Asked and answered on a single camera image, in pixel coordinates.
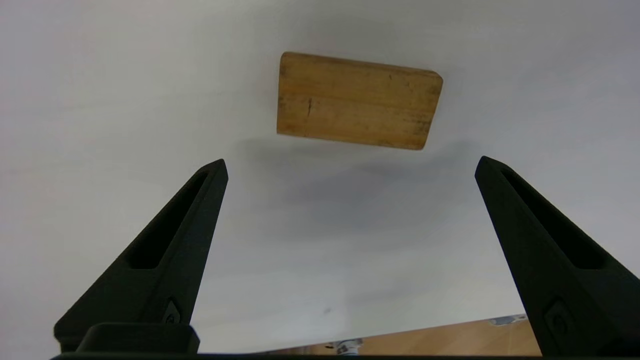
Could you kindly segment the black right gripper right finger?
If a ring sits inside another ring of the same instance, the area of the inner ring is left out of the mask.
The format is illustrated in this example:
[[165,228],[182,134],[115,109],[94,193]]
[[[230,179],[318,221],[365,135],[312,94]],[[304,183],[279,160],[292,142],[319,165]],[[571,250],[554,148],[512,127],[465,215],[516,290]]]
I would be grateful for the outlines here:
[[503,162],[475,180],[542,355],[638,358],[638,277]]

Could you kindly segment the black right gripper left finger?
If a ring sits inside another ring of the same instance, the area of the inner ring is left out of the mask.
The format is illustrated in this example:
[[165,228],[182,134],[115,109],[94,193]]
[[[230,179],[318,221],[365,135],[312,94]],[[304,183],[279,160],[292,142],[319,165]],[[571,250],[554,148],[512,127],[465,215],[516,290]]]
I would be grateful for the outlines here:
[[56,322],[62,351],[99,324],[190,323],[228,180],[223,159],[189,178]]

